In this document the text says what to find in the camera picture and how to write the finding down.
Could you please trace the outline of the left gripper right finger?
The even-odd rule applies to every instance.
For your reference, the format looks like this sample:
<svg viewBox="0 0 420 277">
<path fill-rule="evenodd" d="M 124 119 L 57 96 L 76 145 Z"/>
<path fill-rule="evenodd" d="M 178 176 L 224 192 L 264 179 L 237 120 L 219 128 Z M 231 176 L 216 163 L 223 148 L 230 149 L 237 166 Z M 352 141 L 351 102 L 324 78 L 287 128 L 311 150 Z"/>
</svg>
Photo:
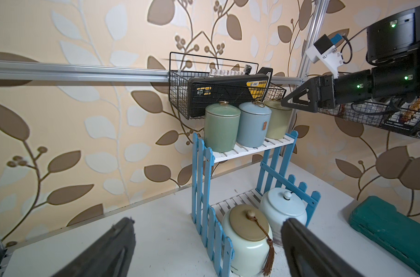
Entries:
<svg viewBox="0 0 420 277">
<path fill-rule="evenodd" d="M 286 220 L 281 235 L 292 277 L 362 276 L 298 220 Z"/>
</svg>

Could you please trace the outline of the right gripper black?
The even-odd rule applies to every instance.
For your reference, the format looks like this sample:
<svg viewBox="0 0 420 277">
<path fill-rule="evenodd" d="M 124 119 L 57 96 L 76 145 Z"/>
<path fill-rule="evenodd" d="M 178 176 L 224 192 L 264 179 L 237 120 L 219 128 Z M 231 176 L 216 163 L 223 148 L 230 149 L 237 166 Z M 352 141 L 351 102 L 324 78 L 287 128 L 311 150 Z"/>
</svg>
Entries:
<svg viewBox="0 0 420 277">
<path fill-rule="evenodd" d="M 310 113 L 318 108 L 334 109 L 334 76 L 324 75 L 309 79 L 281 100 L 281 106 Z"/>
</svg>

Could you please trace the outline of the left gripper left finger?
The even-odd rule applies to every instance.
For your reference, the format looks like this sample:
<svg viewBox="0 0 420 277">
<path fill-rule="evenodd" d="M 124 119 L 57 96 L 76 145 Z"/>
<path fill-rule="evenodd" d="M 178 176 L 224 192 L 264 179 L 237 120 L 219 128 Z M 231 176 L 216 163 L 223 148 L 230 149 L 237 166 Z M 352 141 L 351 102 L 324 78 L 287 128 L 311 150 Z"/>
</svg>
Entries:
<svg viewBox="0 0 420 277">
<path fill-rule="evenodd" d="M 136 247 L 134 220 L 122 218 L 55 277 L 125 277 Z"/>
</svg>

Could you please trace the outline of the yellow-green tea canister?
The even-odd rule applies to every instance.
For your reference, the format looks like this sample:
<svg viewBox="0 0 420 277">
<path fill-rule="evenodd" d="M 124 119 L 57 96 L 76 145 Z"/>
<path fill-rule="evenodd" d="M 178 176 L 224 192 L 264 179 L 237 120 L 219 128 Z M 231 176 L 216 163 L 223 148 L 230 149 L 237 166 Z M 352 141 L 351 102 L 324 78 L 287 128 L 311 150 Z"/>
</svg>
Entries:
<svg viewBox="0 0 420 277">
<path fill-rule="evenodd" d="M 269 100 L 264 104 L 272 111 L 266 138 L 275 140 L 284 138 L 289 128 L 292 109 L 283 107 L 280 100 Z"/>
</svg>

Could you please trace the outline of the blue tea canister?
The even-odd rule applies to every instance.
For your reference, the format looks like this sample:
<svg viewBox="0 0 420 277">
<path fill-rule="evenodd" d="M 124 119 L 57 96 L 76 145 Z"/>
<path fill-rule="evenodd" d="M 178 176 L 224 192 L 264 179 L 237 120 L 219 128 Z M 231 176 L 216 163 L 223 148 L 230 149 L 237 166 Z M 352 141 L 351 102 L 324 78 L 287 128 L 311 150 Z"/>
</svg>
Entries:
<svg viewBox="0 0 420 277">
<path fill-rule="evenodd" d="M 271 109 L 261 101 L 245 102 L 238 107 L 241 111 L 237 143 L 249 148 L 260 147 L 270 123 Z"/>
</svg>

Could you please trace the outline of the green tea canister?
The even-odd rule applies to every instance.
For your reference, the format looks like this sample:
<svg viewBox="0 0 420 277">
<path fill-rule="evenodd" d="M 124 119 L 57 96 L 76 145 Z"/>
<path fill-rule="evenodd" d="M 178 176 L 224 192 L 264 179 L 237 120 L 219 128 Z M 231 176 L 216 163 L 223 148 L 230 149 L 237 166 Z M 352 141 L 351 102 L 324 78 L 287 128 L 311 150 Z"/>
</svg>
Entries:
<svg viewBox="0 0 420 277">
<path fill-rule="evenodd" d="M 241 111 L 227 101 L 209 105 L 205 109 L 204 144 L 213 152 L 234 149 Z"/>
</svg>

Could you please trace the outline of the blue white wooden shelf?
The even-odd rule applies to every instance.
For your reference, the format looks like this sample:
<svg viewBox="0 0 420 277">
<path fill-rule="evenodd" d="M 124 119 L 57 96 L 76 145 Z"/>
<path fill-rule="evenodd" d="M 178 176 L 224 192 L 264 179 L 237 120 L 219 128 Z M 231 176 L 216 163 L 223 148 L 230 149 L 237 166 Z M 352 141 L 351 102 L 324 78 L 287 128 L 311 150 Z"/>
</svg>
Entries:
<svg viewBox="0 0 420 277">
<path fill-rule="evenodd" d="M 230 276 L 230 266 L 234 260 L 235 250 L 232 240 L 222 228 L 224 214 L 238 204 L 249 204 L 258 207 L 262 196 L 272 188 L 283 187 L 295 193 L 306 205 L 307 219 L 311 220 L 319 204 L 321 195 L 314 191 L 307 194 L 304 182 L 295 183 L 295 176 L 285 177 L 290 158 L 298 138 L 296 130 L 279 140 L 265 139 L 258 148 L 236 145 L 234 150 L 218 153 L 204 145 L 204 140 L 197 134 L 193 135 L 193 163 L 192 163 L 192 221 L 196 225 L 203 245 L 217 276 Z M 217 204 L 210 204 L 210 184 L 212 169 L 227 160 L 244 157 L 262 152 L 259 177 L 256 188 L 223 200 Z"/>
</svg>

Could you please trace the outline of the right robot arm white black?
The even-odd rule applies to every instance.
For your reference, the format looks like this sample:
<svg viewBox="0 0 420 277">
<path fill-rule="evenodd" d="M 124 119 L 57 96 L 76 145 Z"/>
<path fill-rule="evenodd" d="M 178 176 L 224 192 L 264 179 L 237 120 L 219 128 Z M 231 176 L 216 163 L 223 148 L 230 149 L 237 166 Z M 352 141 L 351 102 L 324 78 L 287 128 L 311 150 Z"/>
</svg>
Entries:
<svg viewBox="0 0 420 277">
<path fill-rule="evenodd" d="M 312 113 L 368 99 L 420 95 L 420 6 L 404 10 L 368 26 L 366 61 L 373 67 L 340 76 L 345 64 L 336 42 L 345 35 L 323 35 L 306 50 L 312 63 L 322 61 L 330 75 L 307 80 L 281 100 L 283 107 Z"/>
</svg>

